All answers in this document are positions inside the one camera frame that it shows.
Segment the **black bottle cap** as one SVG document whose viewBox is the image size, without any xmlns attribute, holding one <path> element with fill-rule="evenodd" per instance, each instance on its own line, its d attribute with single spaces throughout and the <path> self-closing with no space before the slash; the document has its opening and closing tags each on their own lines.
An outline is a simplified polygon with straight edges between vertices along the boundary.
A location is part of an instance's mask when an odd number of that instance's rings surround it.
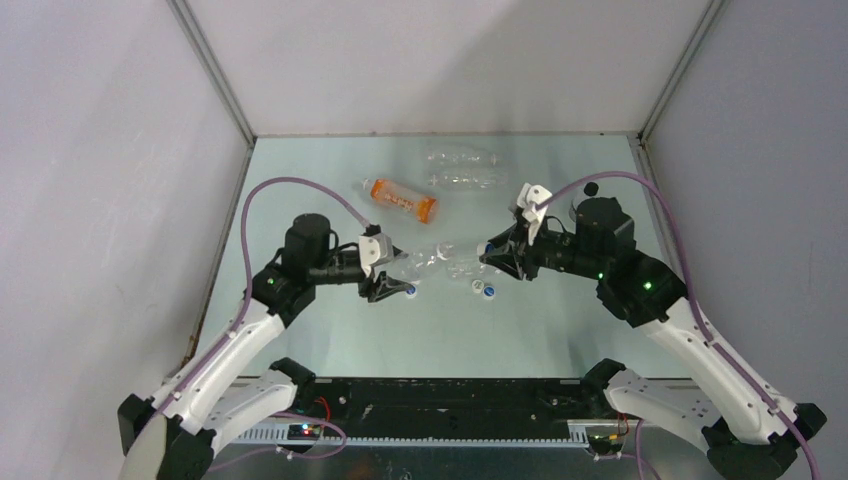
<svg viewBox="0 0 848 480">
<path fill-rule="evenodd" d="M 582 189 L 584 195 L 594 197 L 598 194 L 599 186 L 595 182 L 588 182 Z"/>
</svg>

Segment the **small clear bottle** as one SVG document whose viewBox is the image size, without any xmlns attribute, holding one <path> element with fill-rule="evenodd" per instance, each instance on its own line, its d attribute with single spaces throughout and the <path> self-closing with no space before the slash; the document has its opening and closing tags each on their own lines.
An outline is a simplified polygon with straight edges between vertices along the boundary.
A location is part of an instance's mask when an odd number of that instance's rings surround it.
<svg viewBox="0 0 848 480">
<path fill-rule="evenodd" d="M 584 203 L 586 200 L 589 200 L 589 199 L 595 198 L 595 197 L 597 196 L 597 195 L 596 195 L 596 196 L 594 196 L 594 197 L 588 197 L 588 196 L 586 196 L 586 195 L 584 195 L 584 194 L 583 194 L 582 189 L 583 189 L 583 187 L 584 187 L 586 184 L 584 184 L 583 186 L 581 186 L 581 187 L 577 190 L 577 193 L 575 194 L 575 196 L 574 196 L 574 197 L 572 198 L 572 200 L 571 200 L 571 204 L 570 204 L 570 208 L 569 208 L 569 218 L 570 218 L 573 222 L 577 222 L 578 209 L 579 209 L 580 205 L 581 205 L 582 203 Z"/>
</svg>

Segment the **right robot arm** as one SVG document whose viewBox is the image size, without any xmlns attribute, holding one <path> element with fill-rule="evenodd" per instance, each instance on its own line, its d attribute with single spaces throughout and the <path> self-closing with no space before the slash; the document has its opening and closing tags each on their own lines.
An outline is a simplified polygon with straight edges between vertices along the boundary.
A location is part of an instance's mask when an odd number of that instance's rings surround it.
<svg viewBox="0 0 848 480">
<path fill-rule="evenodd" d="M 689 302 L 686 284 L 641 252 L 634 223 L 613 198 L 583 200 L 573 231 L 557 232 L 522 211 L 492 238 L 481 260 L 519 280 L 542 269 L 596 282 L 616 318 L 673 355 L 698 386 L 685 394 L 605 359 L 584 377 L 585 411 L 614 411 L 652 423 L 702 451 L 726 479 L 776 479 L 826 423 L 812 403 L 795 403 L 749 371 L 738 353 Z"/>
</svg>

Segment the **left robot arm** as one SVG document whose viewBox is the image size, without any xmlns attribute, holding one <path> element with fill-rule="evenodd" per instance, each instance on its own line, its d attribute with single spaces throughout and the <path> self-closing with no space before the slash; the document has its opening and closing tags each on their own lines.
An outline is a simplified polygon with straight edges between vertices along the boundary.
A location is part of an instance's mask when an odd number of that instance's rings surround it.
<svg viewBox="0 0 848 480">
<path fill-rule="evenodd" d="M 405 257 L 379 226 L 358 241 L 333 246 L 335 232 L 319 214 L 295 218 L 271 261 L 248 274 L 236 316 L 213 343 L 146 399 L 130 395 L 118 410 L 122 479 L 200 479 L 232 441 L 264 419 L 287 411 L 304 416 L 316 403 L 315 375 L 290 358 L 231 392 L 233 381 L 316 298 L 322 285 L 354 284 L 379 302 L 410 288 L 390 276 Z"/>
</svg>

